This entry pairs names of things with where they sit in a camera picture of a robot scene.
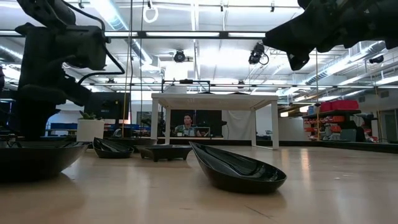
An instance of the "white planter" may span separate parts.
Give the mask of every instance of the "white planter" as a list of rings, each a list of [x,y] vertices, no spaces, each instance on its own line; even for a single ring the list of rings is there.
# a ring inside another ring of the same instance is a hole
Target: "white planter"
[[[77,122],[76,141],[92,142],[94,138],[104,137],[104,121],[79,119]]]

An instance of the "black tray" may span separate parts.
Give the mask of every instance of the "black tray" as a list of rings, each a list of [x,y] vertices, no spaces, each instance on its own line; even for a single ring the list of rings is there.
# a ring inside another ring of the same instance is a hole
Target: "black tray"
[[[0,148],[0,182],[33,181],[54,177],[87,149],[80,142],[14,142]]]
[[[136,146],[141,153],[141,158],[148,157],[157,162],[159,159],[182,158],[187,160],[188,153],[192,150],[190,146],[157,145],[157,146]]]
[[[107,140],[114,141],[126,146],[153,146],[157,143],[157,139],[146,139],[146,138],[107,138]]]
[[[286,180],[280,169],[246,156],[190,142],[212,185],[246,194],[271,193]]]
[[[93,147],[97,156],[103,159],[130,158],[131,153],[134,151],[133,147],[99,138],[94,138]]]

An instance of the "wooden table surface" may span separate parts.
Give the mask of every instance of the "wooden table surface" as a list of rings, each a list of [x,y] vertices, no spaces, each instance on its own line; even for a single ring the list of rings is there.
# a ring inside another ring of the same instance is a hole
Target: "wooden table surface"
[[[86,152],[59,177],[0,185],[0,223],[376,224],[398,220],[398,155],[329,148],[223,146],[287,174],[271,195],[212,187],[187,161],[99,159]]]

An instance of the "computer monitor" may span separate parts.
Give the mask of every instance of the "computer monitor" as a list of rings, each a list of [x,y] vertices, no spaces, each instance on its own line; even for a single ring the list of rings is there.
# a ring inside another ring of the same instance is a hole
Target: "computer monitor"
[[[94,113],[97,118],[115,119],[118,126],[119,119],[129,119],[130,94],[126,94],[124,105],[124,93],[92,93],[90,101],[85,105],[85,113]]]

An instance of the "table leg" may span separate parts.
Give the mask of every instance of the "table leg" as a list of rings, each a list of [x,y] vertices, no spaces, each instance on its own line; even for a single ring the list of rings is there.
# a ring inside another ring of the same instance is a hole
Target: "table leg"
[[[272,149],[279,149],[279,124],[278,124],[278,102],[271,102],[272,115]]]
[[[157,120],[157,107],[159,105],[159,100],[157,98],[152,99],[152,118],[151,118],[151,126],[150,126],[150,138],[151,139],[157,139],[157,123],[159,122]]]
[[[251,126],[251,146],[257,146],[257,128],[256,128],[256,111],[250,112],[250,126]]]
[[[170,144],[170,124],[171,124],[171,114],[172,110],[168,107],[166,108],[166,132],[165,132],[165,144]]]

